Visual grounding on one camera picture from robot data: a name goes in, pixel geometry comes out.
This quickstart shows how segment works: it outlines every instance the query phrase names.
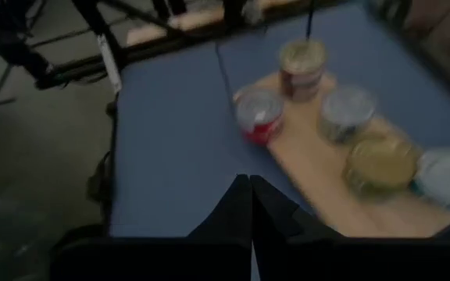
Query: wooden board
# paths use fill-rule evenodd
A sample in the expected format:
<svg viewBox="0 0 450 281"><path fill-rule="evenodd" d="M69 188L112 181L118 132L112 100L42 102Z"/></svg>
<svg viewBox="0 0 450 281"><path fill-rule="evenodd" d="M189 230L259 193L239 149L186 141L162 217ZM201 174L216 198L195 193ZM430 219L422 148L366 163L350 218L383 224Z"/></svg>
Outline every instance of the wooden board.
<svg viewBox="0 0 450 281"><path fill-rule="evenodd" d="M290 4L303 0L259 0L261 9L269 9L280 5ZM185 14L175 16L170 19L169 24L172 27L182 30L193 30L198 27L219 22L223 19L223 8L221 6L207 9L204 11L186 12ZM166 36L166 31L154 24L148 24L145 27L139 27L128 31L128 46L140 44Z"/></svg>
<svg viewBox="0 0 450 281"><path fill-rule="evenodd" d="M310 102L286 101L284 128L268 148L303 197L329 226L348 237L430 237L450 224L450 211L410 192L389 201L359 200L341 178L349 146L335 146L317 131L321 98L336 87L326 74L321 90ZM278 73L256 83L278 91ZM375 117L366 133L406 137L385 119Z"/></svg>

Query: blue tablecloth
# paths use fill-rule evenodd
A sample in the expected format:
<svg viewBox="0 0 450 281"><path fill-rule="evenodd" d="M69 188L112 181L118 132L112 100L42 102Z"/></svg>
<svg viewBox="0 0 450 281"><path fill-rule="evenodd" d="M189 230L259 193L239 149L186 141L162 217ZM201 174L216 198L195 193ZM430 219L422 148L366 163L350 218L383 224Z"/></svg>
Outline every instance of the blue tablecloth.
<svg viewBox="0 0 450 281"><path fill-rule="evenodd" d="M116 146L115 237L182 237L213 209L238 173L259 174L309 210L262 148L243 139L232 91L277 71L278 51L306 17L138 62L123 71ZM358 4L318 12L313 36L339 84L374 93L380 111L425 148L450 146L450 90L434 80Z"/></svg>

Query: silver can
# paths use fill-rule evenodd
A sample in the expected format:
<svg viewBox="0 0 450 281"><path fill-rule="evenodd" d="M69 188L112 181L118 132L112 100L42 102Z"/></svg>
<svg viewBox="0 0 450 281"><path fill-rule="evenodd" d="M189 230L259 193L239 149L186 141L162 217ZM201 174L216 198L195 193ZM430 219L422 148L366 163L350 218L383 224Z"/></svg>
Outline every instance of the silver can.
<svg viewBox="0 0 450 281"><path fill-rule="evenodd" d="M425 152L418 161L417 194L450 208L450 148L436 148Z"/></svg>
<svg viewBox="0 0 450 281"><path fill-rule="evenodd" d="M358 87L342 87L322 102L319 131L336 144L348 142L373 118L375 99Z"/></svg>

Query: can lid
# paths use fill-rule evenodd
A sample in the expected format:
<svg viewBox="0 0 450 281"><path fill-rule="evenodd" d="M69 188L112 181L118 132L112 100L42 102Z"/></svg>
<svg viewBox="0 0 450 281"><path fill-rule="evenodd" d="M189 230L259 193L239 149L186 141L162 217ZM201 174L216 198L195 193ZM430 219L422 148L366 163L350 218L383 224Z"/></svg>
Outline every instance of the can lid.
<svg viewBox="0 0 450 281"><path fill-rule="evenodd" d="M450 148L425 152L419 160L416 182L425 195L450 205Z"/></svg>
<svg viewBox="0 0 450 281"><path fill-rule="evenodd" d="M340 87L323 100L324 119L338 124L353 126L369 121L376 111L376 99L356 86Z"/></svg>
<svg viewBox="0 0 450 281"><path fill-rule="evenodd" d="M237 101L237 120L243 130L253 131L255 125L274 121L282 114L284 100L274 91L260 87L246 87L240 90Z"/></svg>
<svg viewBox="0 0 450 281"><path fill-rule="evenodd" d="M319 41L292 41L280 50L280 65L289 73L312 72L325 62L326 49Z"/></svg>
<svg viewBox="0 0 450 281"><path fill-rule="evenodd" d="M366 180L382 188L404 188L416 172L414 147L394 138L361 140L350 152L348 164Z"/></svg>

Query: tin can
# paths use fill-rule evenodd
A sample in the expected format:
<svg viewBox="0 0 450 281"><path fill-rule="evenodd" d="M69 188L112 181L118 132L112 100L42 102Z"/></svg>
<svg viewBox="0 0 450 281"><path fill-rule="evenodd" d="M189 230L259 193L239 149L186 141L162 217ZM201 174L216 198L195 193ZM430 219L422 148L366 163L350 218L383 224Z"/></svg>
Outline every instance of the tin can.
<svg viewBox="0 0 450 281"><path fill-rule="evenodd" d="M287 43L280 50L280 85L293 101L308 101L319 91L326 64L326 49L319 41Z"/></svg>
<svg viewBox="0 0 450 281"><path fill-rule="evenodd" d="M402 140L361 140L347 158L343 177L362 198L386 199L406 190L416 172L415 148Z"/></svg>
<svg viewBox="0 0 450 281"><path fill-rule="evenodd" d="M450 209L450 148L425 152L418 167L414 191Z"/></svg>
<svg viewBox="0 0 450 281"><path fill-rule="evenodd" d="M343 144L352 139L373 118L376 101L358 87L342 87L322 102L319 132L329 141Z"/></svg>
<svg viewBox="0 0 450 281"><path fill-rule="evenodd" d="M257 144L267 144L282 127L282 97L259 87L245 88L238 97L236 116L245 136Z"/></svg>

